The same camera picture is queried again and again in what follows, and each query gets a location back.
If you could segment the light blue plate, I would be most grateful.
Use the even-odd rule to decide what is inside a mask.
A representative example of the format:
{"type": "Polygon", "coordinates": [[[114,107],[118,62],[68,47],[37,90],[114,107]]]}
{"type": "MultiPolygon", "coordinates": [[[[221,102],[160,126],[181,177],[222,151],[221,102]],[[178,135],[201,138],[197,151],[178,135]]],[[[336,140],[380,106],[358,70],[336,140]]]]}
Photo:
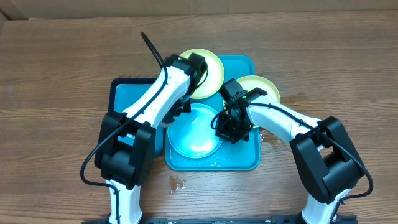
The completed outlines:
{"type": "Polygon", "coordinates": [[[200,159],[213,154],[222,144],[211,128],[216,111],[205,104],[194,103],[191,112],[181,114],[167,129],[171,146],[183,157],[200,159]]]}

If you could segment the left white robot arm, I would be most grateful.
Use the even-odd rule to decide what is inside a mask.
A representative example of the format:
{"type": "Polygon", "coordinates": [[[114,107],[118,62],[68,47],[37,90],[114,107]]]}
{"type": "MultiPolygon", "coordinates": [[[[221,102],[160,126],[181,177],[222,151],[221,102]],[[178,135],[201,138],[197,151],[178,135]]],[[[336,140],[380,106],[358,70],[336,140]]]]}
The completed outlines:
{"type": "Polygon", "coordinates": [[[208,66],[205,58],[171,55],[149,89],[122,112],[103,118],[94,165],[111,194],[108,223],[139,223],[141,185],[153,167],[156,131],[161,123],[190,112],[190,97],[201,85],[208,66]]]}

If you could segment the large teal serving tray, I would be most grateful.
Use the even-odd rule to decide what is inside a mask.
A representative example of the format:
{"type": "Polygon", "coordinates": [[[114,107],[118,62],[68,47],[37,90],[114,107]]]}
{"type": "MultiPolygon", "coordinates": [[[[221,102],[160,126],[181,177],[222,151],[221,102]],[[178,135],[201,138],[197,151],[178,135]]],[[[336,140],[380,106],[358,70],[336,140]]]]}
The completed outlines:
{"type": "MultiPolygon", "coordinates": [[[[216,114],[223,109],[222,97],[218,93],[209,98],[195,100],[192,104],[194,103],[208,105],[216,111],[216,114]]],[[[165,160],[173,170],[177,171],[253,170],[261,161],[260,131],[258,128],[252,128],[247,142],[238,141],[236,144],[231,144],[222,141],[221,146],[213,154],[200,159],[190,159],[179,154],[171,146],[166,131],[165,160]]]]}

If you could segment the small dark water tray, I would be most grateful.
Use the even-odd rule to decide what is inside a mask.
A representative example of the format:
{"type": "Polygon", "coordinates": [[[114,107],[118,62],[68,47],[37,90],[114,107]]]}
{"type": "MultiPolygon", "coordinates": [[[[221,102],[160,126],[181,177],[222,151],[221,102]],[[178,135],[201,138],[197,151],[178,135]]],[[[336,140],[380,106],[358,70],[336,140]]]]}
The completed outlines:
{"type": "MultiPolygon", "coordinates": [[[[116,78],[111,82],[108,111],[122,113],[133,105],[155,82],[156,78],[116,78]]],[[[155,157],[161,156],[164,150],[164,128],[159,126],[156,131],[155,157]]],[[[121,137],[118,140],[130,146],[134,136],[121,137]]]]}

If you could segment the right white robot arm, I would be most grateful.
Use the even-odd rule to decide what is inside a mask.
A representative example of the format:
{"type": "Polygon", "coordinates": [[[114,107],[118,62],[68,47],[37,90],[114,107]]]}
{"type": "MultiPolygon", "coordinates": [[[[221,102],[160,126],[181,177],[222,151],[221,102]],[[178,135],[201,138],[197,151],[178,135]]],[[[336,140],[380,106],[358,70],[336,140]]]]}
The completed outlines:
{"type": "Polygon", "coordinates": [[[254,126],[290,145],[300,180],[309,196],[299,223],[350,223],[337,214],[349,191],[366,175],[364,164],[342,122],[302,115],[266,91],[240,87],[219,90],[225,108],[212,120],[216,135],[232,144],[247,141],[254,126]]]}

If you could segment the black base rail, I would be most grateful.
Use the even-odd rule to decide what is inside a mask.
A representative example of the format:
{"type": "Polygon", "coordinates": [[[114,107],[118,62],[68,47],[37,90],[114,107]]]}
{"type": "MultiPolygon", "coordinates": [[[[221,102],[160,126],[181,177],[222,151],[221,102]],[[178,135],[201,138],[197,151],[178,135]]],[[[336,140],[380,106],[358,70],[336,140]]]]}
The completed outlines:
{"type": "MultiPolygon", "coordinates": [[[[300,215],[274,215],[269,218],[234,218],[234,219],[178,219],[171,220],[166,218],[141,218],[139,224],[299,224],[305,223],[300,215]]],[[[105,220],[82,221],[82,224],[109,224],[105,220]]],[[[356,216],[337,215],[337,224],[358,224],[356,216]]]]}

